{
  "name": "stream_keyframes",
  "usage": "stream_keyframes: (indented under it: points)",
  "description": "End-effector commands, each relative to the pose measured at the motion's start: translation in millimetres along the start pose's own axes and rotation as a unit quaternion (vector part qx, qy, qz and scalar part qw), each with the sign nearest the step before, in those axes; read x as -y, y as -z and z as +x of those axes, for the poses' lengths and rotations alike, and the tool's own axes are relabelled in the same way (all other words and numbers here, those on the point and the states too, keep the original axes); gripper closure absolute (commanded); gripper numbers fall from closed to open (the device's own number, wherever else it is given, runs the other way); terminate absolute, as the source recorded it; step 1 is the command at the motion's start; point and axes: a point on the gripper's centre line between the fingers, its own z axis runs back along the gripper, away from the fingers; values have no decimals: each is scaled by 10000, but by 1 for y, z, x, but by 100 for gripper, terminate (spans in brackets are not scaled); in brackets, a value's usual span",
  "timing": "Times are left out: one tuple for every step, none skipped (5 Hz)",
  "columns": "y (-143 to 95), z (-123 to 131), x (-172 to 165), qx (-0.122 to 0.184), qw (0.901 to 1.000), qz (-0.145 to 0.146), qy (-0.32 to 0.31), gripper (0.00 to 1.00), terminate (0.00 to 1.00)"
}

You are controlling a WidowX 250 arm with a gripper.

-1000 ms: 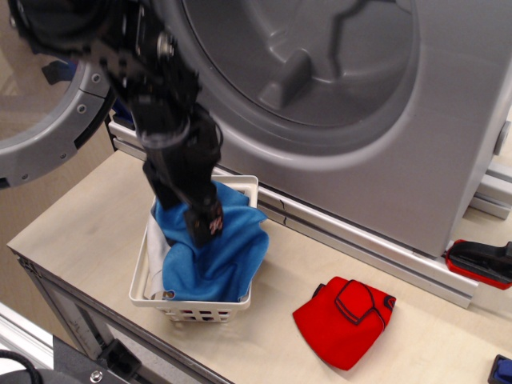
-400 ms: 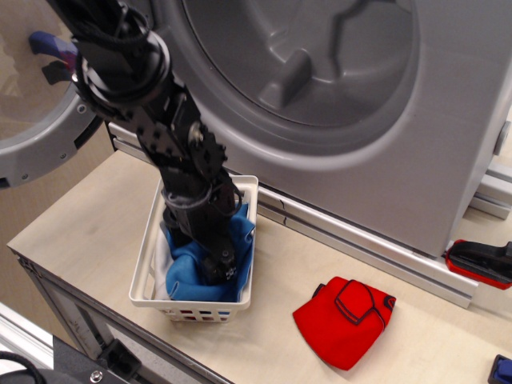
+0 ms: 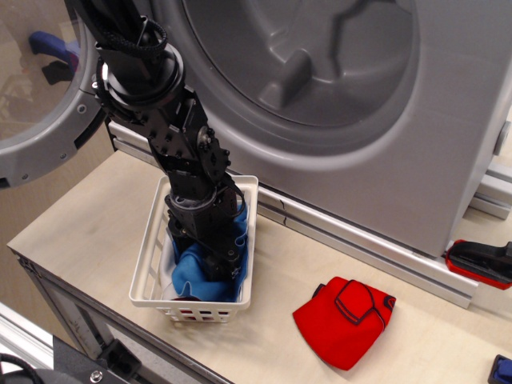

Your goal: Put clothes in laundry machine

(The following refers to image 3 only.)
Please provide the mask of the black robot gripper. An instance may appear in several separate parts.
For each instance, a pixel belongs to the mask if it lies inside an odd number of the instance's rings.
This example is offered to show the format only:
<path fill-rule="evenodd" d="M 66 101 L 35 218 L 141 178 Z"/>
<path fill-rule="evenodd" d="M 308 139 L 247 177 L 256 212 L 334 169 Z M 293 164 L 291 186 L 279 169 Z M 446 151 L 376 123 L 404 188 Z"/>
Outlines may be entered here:
<path fill-rule="evenodd" d="M 234 220 L 245 209 L 239 192 L 223 187 L 203 200 L 185 199 L 169 192 L 165 197 L 168 227 L 178 248 L 194 242 L 208 249 L 204 271 L 210 282 L 235 279 L 241 272 L 242 259 L 234 240 Z"/>

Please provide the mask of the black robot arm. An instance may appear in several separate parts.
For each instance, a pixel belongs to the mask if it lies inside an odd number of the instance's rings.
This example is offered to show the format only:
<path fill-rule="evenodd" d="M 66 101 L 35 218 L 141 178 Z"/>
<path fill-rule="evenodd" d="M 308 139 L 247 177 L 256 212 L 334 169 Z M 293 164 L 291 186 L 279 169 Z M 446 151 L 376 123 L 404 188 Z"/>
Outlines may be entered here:
<path fill-rule="evenodd" d="M 242 255 L 234 220 L 245 200 L 226 171 L 228 151 L 185 83 L 180 53 L 165 29 L 131 1 L 75 1 L 72 6 L 94 36 L 101 107 L 148 141 L 170 181 L 168 227 L 178 248 L 196 243 L 205 249 L 200 266 L 209 280 L 235 277 Z"/>

